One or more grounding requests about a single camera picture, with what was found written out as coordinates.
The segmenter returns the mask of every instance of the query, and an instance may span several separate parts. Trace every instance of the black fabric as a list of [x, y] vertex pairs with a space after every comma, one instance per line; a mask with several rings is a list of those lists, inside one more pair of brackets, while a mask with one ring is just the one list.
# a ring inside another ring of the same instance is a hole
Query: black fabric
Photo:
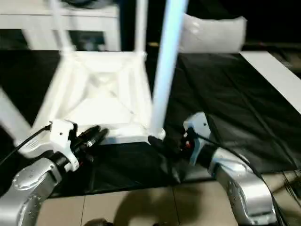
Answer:
[[31, 125], [59, 60], [58, 51], [0, 51], [0, 85]]
[[182, 122], [203, 111], [217, 141], [246, 156], [260, 172], [301, 167], [301, 116], [239, 54], [178, 58], [165, 121], [177, 146]]
[[[0, 52], [0, 58], [1, 85], [32, 123], [59, 55], [56, 51], [18, 51]], [[151, 89], [156, 65], [157, 52], [148, 50], [146, 69]], [[179, 55], [165, 121], [165, 144], [169, 149], [178, 147], [183, 121], [198, 111], [206, 113], [212, 138], [245, 155], [260, 172], [300, 167], [300, 115], [239, 54]], [[2, 159], [12, 149], [12, 143], [3, 131], [0, 133], [5, 149], [0, 153]], [[203, 168], [186, 162], [168, 163], [146, 143], [99, 146], [94, 154], [95, 161], [70, 173], [55, 189], [54, 197], [210, 178]], [[0, 168], [1, 193], [16, 172], [29, 163], [16, 153]]]

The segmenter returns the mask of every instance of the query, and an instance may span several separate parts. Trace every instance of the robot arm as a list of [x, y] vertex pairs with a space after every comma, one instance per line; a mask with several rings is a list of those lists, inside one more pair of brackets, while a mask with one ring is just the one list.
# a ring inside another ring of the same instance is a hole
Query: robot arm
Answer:
[[[64, 130], [62, 125], [69, 128], [65, 139], [54, 139], [55, 133], [63, 135], [60, 132]], [[100, 142], [108, 132], [96, 126], [76, 137], [76, 130], [77, 125], [69, 121], [52, 123], [50, 137], [55, 153], [49, 158], [39, 159], [16, 174], [10, 189], [0, 198], [1, 226], [35, 225], [42, 203], [68, 171], [75, 171], [79, 161], [89, 157], [86, 150]]]
[[241, 158], [226, 149], [208, 145], [199, 137], [210, 136], [205, 114], [193, 115], [184, 122], [184, 127], [182, 151], [191, 153], [190, 162], [207, 168], [209, 174], [222, 185], [238, 224], [255, 226], [277, 223], [272, 195], [264, 181]]

